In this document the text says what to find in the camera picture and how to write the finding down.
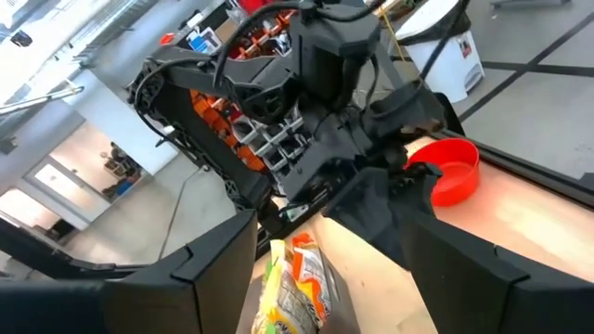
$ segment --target white container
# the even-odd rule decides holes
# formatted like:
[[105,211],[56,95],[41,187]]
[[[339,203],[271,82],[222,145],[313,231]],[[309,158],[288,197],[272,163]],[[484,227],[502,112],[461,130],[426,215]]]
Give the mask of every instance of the white container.
[[[396,32],[396,39],[405,38],[426,32],[440,19],[445,17],[456,5],[457,0],[429,0]],[[439,41],[421,42],[406,45],[410,58],[422,71],[429,56]],[[437,57],[425,82],[435,93],[444,93],[450,102],[459,102],[468,97],[468,92],[484,77],[483,65],[472,39],[467,31],[450,38],[444,50]]]

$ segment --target snack bag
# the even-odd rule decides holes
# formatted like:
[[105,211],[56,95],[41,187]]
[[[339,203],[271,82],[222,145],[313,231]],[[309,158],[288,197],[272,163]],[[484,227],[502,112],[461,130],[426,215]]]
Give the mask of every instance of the snack bag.
[[252,334],[315,334],[316,324],[307,311],[306,299],[292,277],[292,254],[285,242],[270,242],[271,265],[265,275],[260,308]]
[[322,253],[307,233],[294,237],[291,243],[293,278],[297,282],[297,288],[307,297],[310,313],[315,317],[317,326],[321,328],[332,310]]

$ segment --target wooden table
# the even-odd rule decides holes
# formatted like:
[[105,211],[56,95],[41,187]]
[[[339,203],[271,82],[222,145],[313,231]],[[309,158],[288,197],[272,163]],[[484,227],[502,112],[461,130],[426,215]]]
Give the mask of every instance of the wooden table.
[[[422,138],[410,153],[430,143]],[[594,212],[481,163],[470,199],[437,208],[437,217],[523,256],[594,282]],[[361,332],[436,333],[410,273],[320,214],[295,233],[310,232],[349,285]],[[253,277],[264,271],[265,256]]]

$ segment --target floor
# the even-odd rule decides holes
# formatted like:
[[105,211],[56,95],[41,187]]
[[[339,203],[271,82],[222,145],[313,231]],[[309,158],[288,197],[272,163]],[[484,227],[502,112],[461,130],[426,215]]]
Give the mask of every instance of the floor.
[[[455,105],[468,136],[576,182],[594,172],[594,1],[494,12],[472,0],[467,13],[486,73]],[[394,65],[416,75],[409,62]],[[364,76],[361,89],[369,83]],[[179,157],[68,248],[92,262],[152,263],[233,212],[221,179]]]

